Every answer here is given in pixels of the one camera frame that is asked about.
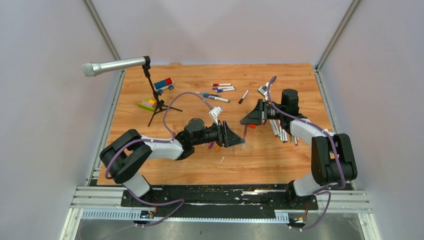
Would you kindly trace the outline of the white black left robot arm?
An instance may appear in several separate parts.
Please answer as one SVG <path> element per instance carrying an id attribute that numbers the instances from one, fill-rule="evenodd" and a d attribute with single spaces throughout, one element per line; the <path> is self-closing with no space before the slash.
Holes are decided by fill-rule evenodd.
<path id="1" fill-rule="evenodd" d="M 140 206 L 153 201 L 151 185 L 139 173 L 147 160 L 184 160 L 195 152 L 197 145 L 215 143 L 230 148 L 245 143 L 245 139 L 233 132 L 226 121 L 218 121 L 206 127 L 200 118 L 192 118 L 173 139 L 151 138 L 130 129 L 103 149 L 99 158 L 106 167 L 106 175 L 116 184 L 122 184 L 134 194 Z"/>

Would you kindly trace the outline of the light green cap marker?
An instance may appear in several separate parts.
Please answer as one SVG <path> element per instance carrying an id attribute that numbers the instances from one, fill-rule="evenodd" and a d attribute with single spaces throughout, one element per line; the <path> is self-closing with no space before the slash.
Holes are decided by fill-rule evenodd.
<path id="1" fill-rule="evenodd" d="M 281 126 L 279 126 L 279 138 L 282 143 L 285 143 L 284 131 Z"/>

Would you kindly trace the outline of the brown cap marker pen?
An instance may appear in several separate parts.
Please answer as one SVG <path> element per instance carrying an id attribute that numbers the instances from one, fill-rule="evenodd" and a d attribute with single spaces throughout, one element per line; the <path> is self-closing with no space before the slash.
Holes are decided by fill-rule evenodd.
<path id="1" fill-rule="evenodd" d="M 270 126 L 271 126 L 271 129 L 272 129 L 272 132 L 273 132 L 273 135 L 274 136 L 278 136 L 278 135 L 275 135 L 275 133 L 274 133 L 274 126 L 273 126 L 273 119 L 270 119 L 269 121 L 268 121 L 269 123 L 270 123 Z"/>

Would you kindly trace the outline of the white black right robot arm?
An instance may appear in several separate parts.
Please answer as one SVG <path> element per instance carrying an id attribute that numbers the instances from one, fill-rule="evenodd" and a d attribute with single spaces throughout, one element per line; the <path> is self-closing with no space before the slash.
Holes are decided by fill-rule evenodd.
<path id="1" fill-rule="evenodd" d="M 333 133 L 312 123 L 300 113 L 298 91 L 284 89 L 281 103 L 259 99 L 255 108 L 240 120 L 242 125 L 279 121 L 282 135 L 302 140 L 311 147 L 311 171 L 288 183 L 286 204 L 298 209 L 320 190 L 343 189 L 358 176 L 350 137 Z"/>

